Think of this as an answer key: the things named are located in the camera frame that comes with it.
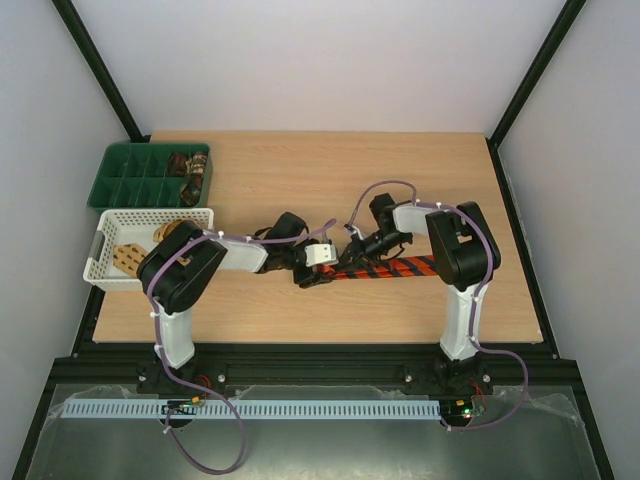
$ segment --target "wooden tabletop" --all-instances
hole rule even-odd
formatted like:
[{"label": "wooden tabletop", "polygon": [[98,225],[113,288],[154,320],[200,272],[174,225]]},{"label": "wooden tabletop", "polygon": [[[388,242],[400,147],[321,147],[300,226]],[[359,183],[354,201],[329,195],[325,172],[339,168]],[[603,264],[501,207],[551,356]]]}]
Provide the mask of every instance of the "wooden tabletop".
[{"label": "wooden tabletop", "polygon": [[[422,201],[477,202],[502,253],[487,292],[480,339],[542,340],[489,152],[482,134],[155,132],[154,141],[211,145],[208,206],[216,230],[250,234],[289,210],[313,230],[329,218],[344,224],[362,191],[385,179],[415,184]],[[406,187],[381,187],[356,220],[375,230],[367,208],[377,193],[410,198]],[[341,228],[330,237],[348,243]],[[404,255],[430,252],[417,238]],[[446,287],[437,277],[341,280],[310,289],[289,271],[215,275],[194,307],[197,342],[437,342]],[[150,307],[141,292],[107,292],[94,341],[151,342]]]}]

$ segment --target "wooden block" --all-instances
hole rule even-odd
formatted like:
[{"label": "wooden block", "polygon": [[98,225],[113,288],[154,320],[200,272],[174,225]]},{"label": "wooden block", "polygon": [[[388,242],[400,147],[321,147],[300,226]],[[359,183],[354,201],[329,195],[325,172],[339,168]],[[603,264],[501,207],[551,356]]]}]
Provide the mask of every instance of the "wooden block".
[{"label": "wooden block", "polygon": [[173,222],[165,223],[161,227],[153,232],[153,241],[156,243],[160,243],[162,240],[167,238],[171,232],[173,232],[178,225],[182,222],[188,220],[187,218],[179,218],[178,220],[174,220]]},{"label": "wooden block", "polygon": [[137,278],[138,266],[149,254],[137,243],[128,245],[116,245],[113,247],[113,265],[131,278]]}]

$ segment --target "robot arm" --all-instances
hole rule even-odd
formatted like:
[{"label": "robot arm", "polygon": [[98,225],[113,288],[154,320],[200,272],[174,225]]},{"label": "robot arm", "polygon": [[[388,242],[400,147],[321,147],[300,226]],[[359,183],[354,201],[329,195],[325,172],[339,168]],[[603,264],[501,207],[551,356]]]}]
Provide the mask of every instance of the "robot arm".
[{"label": "robot arm", "polygon": [[[457,207],[482,230],[493,253],[494,269],[500,265],[500,252],[477,204],[469,202]],[[486,251],[475,231],[453,214],[437,208],[409,203],[394,204],[390,195],[374,198],[370,204],[380,227],[369,237],[354,232],[353,241],[338,259],[335,246],[305,239],[295,242],[269,243],[266,246],[238,240],[213,238],[189,250],[189,258],[174,262],[162,275],[153,292],[160,304],[160,336],[168,363],[180,368],[194,355],[191,335],[191,307],[202,295],[217,270],[245,270],[265,273],[287,268],[293,270],[294,282],[301,287],[323,283],[314,269],[317,265],[336,265],[348,269],[362,262],[371,262],[387,255],[402,243],[411,243],[413,234],[430,238],[438,276],[448,285],[447,319],[440,339],[443,352],[450,360],[464,360],[476,353],[471,339],[477,338],[485,285],[474,299],[474,292],[487,270]],[[286,212],[267,230],[263,241],[272,242],[299,236],[306,224]],[[143,290],[167,260],[189,241],[204,233],[190,221],[181,223],[140,264],[138,278]],[[476,304],[473,317],[473,303]]]},{"label": "robot arm", "polygon": [[[476,203],[457,207],[471,218],[485,235],[493,255],[493,269],[500,266],[500,251]],[[393,210],[396,227],[429,237],[438,276],[448,285],[447,317],[440,347],[450,360],[473,357],[477,349],[480,313],[486,284],[474,299],[478,284],[487,271],[487,254],[476,232],[454,213],[405,204]],[[472,316],[472,305],[476,307]]]},{"label": "robot arm", "polygon": [[[290,222],[294,217],[295,215],[288,212],[284,214],[271,229],[274,232],[272,236],[278,235],[283,222],[284,225],[291,226]],[[178,225],[140,264],[137,276],[142,282],[144,293],[148,293],[152,279],[174,253],[190,241],[207,233],[211,232],[201,230],[191,221]],[[288,237],[287,232],[280,231],[280,233],[284,238]],[[212,238],[195,245],[188,250],[188,258],[171,264],[160,277],[153,291],[153,297],[159,304],[158,328],[162,339],[162,346],[154,347],[156,353],[160,355],[159,349],[164,348],[167,363],[172,368],[180,368],[186,364],[195,353],[191,334],[192,307],[204,292],[214,273],[218,270],[245,270],[260,273],[265,271],[263,269],[268,259],[277,259],[286,253],[283,250],[286,245],[286,243],[274,244],[265,248],[262,245],[250,243],[247,239],[239,240],[221,235],[219,238]],[[335,246],[319,244],[317,241],[305,246],[295,258],[300,268],[304,269],[335,260]]]}]

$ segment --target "white connector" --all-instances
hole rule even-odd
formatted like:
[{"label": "white connector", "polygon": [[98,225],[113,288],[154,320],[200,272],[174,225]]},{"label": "white connector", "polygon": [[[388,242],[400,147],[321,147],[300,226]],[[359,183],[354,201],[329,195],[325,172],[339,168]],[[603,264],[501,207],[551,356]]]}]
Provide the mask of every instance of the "white connector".
[{"label": "white connector", "polygon": [[307,267],[313,265],[334,265],[338,263],[338,251],[335,245],[330,243],[317,243],[304,247],[304,253],[307,255]]}]

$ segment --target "black metal frame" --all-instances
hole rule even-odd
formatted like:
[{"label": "black metal frame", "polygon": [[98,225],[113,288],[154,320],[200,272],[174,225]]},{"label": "black metal frame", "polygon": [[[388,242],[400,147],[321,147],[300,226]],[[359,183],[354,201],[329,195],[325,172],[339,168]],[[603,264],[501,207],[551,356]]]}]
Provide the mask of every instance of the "black metal frame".
[{"label": "black metal frame", "polygon": [[[70,0],[52,0],[52,2],[56,5],[131,140],[148,141],[149,136],[143,137],[137,128],[72,2]],[[584,3],[585,0],[566,2],[498,127],[487,140],[487,148],[543,336],[543,341],[536,344],[507,343],[492,346],[512,350],[521,355],[528,365],[532,385],[572,387],[580,414],[587,427],[600,475],[603,479],[612,479],[611,466],[577,364],[573,360],[563,360],[559,357],[529,250],[498,154],[498,147]],[[56,385],[137,383],[139,365],[155,358],[151,344],[96,344],[92,341],[103,299],[104,292],[93,287],[73,345],[72,356],[56,359],[53,364],[16,467],[14,480],[26,477]],[[255,384],[366,384],[379,388],[399,389],[407,394],[428,394],[434,399],[450,398],[421,376],[421,372],[427,369],[428,364],[433,362],[440,353],[439,346],[436,344],[197,344],[196,348],[197,362],[213,371],[224,372],[225,387],[232,391],[236,387]],[[484,356],[481,357],[481,363],[487,371],[491,372],[494,384],[517,385],[522,382],[520,367],[508,358]],[[407,374],[411,374],[415,379],[410,384],[404,380]]]}]

